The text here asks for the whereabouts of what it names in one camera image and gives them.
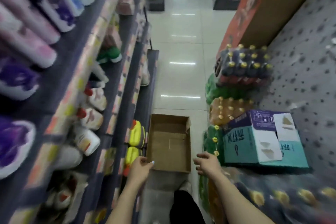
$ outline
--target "person's leg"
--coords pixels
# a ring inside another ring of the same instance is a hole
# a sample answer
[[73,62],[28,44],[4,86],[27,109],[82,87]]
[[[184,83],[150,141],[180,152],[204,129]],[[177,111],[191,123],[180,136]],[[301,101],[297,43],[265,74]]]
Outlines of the person's leg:
[[202,213],[191,196],[191,183],[186,181],[174,192],[170,224],[205,224]]

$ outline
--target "black pants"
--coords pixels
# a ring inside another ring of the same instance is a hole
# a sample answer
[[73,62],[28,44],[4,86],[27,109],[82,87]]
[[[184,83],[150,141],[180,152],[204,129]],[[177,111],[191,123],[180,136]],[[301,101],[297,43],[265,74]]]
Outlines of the black pants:
[[193,197],[184,190],[174,192],[174,204],[170,209],[169,217],[170,224],[205,224]]

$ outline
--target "hand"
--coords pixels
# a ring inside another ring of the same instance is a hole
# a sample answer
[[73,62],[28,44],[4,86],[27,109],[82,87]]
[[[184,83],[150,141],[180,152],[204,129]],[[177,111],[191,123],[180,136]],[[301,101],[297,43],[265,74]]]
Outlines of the hand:
[[217,157],[206,151],[197,154],[197,158],[194,158],[194,164],[199,165],[196,167],[199,175],[206,175],[210,179],[222,174],[222,168]]
[[142,186],[149,175],[149,170],[154,166],[154,161],[150,163],[146,163],[146,161],[146,157],[137,157],[133,161],[128,173],[127,184],[136,186],[137,188]]

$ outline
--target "cardboard box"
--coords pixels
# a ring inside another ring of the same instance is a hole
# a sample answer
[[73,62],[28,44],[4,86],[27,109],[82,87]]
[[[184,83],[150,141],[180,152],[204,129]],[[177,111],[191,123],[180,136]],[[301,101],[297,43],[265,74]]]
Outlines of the cardboard box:
[[250,110],[223,131],[226,163],[309,167],[290,113]]
[[227,44],[269,45],[305,0],[241,0],[217,53]]
[[147,158],[154,170],[190,173],[190,118],[152,114]]

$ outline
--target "forearm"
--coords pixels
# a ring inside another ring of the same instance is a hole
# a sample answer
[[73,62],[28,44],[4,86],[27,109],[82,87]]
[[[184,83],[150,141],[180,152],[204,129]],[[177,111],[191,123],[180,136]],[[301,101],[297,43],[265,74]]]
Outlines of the forearm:
[[130,224],[132,222],[133,207],[138,190],[138,186],[126,184],[118,198],[116,207],[107,220],[107,224]]
[[274,224],[270,218],[251,204],[224,174],[218,174],[213,181],[230,224]]

